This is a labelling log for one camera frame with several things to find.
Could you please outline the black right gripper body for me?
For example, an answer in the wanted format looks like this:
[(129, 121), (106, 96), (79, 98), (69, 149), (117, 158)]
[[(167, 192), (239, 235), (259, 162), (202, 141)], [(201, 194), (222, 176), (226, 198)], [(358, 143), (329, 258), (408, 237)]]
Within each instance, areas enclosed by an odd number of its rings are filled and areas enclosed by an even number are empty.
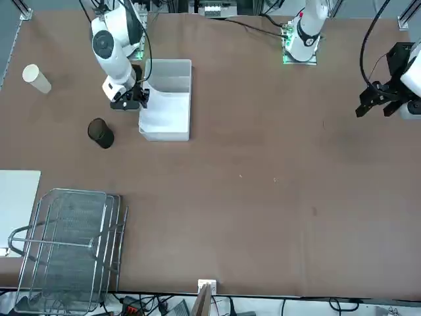
[(137, 111), (141, 106), (141, 79), (142, 69), (139, 65), (132, 65), (132, 71), (126, 83), (122, 84), (110, 102), (111, 109), (115, 111)]

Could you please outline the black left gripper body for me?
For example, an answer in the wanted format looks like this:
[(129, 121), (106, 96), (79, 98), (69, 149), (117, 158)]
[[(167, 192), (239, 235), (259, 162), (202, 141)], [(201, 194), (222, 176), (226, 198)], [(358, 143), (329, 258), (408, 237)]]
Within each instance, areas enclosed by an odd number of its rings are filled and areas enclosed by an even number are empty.
[(386, 54), (390, 79), (387, 82), (388, 91), (395, 93), (400, 99), (408, 99), (412, 92), (402, 83), (400, 77), (404, 74), (409, 61), (414, 42), (397, 42)]

